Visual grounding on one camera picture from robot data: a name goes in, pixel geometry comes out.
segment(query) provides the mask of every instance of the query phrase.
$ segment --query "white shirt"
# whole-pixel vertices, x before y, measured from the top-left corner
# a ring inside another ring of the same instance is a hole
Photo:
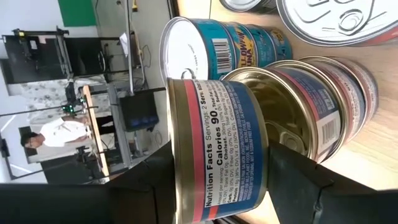
[[[83,123],[64,121],[62,118],[43,125],[40,133],[45,138],[43,143],[50,147],[63,147],[66,142],[87,135],[86,126]]]

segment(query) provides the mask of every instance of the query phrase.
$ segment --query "person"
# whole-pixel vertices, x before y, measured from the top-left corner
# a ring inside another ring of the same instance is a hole
[[[113,125],[104,126],[113,121],[112,116],[97,118],[99,133],[115,133]],[[88,138],[88,118],[64,116],[43,125],[40,133],[30,132],[21,136],[21,145],[37,149],[45,144],[49,147],[63,147],[67,143],[82,142]]]

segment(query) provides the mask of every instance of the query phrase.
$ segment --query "wooden table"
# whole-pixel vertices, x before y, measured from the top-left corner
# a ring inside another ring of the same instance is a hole
[[[97,148],[96,157],[101,161],[101,171],[104,174],[104,176],[107,177],[109,176],[108,164],[106,163],[104,148],[102,146],[102,141],[101,141],[101,135],[98,129],[97,119],[95,117],[95,112],[93,108],[94,107],[93,100],[91,99],[90,87],[88,85],[83,86],[83,97],[85,97],[86,107],[88,108],[85,115],[87,116],[89,121],[89,125],[92,132],[91,135],[92,139],[94,139],[96,143],[95,146]]]
[[[364,129],[323,165],[374,189],[398,188],[398,46],[316,47],[296,38],[277,15],[229,12],[218,0],[178,0],[180,15],[273,26],[289,38],[294,58],[309,55],[352,58],[366,66],[379,85],[380,106]],[[261,205],[239,215],[249,223],[278,223],[269,195]]]

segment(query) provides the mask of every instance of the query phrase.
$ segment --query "green panel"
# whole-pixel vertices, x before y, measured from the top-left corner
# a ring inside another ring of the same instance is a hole
[[[63,26],[95,26],[96,20],[91,0],[58,0]]]

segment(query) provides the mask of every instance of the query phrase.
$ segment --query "black machine arm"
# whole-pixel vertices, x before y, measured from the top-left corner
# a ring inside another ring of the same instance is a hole
[[[281,224],[396,222],[396,191],[365,187],[278,143],[270,148],[268,191]],[[1,223],[172,223],[171,143],[105,185],[1,184],[0,201]]]

